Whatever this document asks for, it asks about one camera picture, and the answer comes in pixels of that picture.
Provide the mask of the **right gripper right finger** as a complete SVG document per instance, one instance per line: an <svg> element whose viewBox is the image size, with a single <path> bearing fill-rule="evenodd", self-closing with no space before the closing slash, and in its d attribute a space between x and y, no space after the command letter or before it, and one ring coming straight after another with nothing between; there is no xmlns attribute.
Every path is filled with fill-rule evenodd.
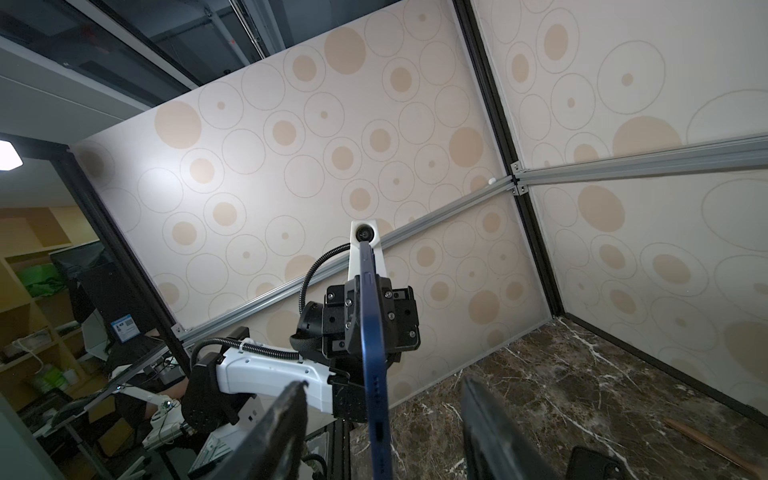
<svg viewBox="0 0 768 480"><path fill-rule="evenodd" d="M466 474L469 479L556 479L558 474L506 415L479 380L461 389Z"/></svg>

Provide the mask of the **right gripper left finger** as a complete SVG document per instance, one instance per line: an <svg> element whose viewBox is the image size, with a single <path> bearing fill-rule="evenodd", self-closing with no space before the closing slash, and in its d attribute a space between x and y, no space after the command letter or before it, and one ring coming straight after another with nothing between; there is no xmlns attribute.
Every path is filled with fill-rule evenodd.
<svg viewBox="0 0 768 480"><path fill-rule="evenodd" d="M306 381L293 381L209 476L215 480L298 479L308 423Z"/></svg>

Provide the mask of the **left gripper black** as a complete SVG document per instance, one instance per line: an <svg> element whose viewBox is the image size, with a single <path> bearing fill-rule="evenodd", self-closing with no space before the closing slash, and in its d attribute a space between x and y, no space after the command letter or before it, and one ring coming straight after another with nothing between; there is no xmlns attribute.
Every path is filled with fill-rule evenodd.
<svg viewBox="0 0 768 480"><path fill-rule="evenodd" d="M324 301L309 301L304 306L291 347L302 356L319 363L362 362L360 288L357 281L331 285ZM412 287L394 288L380 283L382 331L388 365L401 361L402 354L420 347L417 301Z"/></svg>

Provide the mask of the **blue phone black screen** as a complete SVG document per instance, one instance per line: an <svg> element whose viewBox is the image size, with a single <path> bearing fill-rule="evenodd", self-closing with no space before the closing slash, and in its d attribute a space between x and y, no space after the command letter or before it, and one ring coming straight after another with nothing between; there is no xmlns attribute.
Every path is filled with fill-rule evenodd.
<svg viewBox="0 0 768 480"><path fill-rule="evenodd" d="M391 479L391 435L386 384L386 351L377 275L360 275L360 334L374 479Z"/></svg>

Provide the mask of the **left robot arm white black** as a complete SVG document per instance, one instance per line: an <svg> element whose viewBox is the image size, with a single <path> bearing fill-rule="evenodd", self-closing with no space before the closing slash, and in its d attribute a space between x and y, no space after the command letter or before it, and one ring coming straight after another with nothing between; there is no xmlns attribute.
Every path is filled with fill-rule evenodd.
<svg viewBox="0 0 768 480"><path fill-rule="evenodd" d="M323 302L303 307L291 350L254 343L248 330L206 341L190 356L191 377L182 413L194 429L211 433L239 422L246 400L277 397L291 382L307 385L310 406L352 422L367 422L381 436L389 429L385 378L365 373L356 280L327 288Z"/></svg>

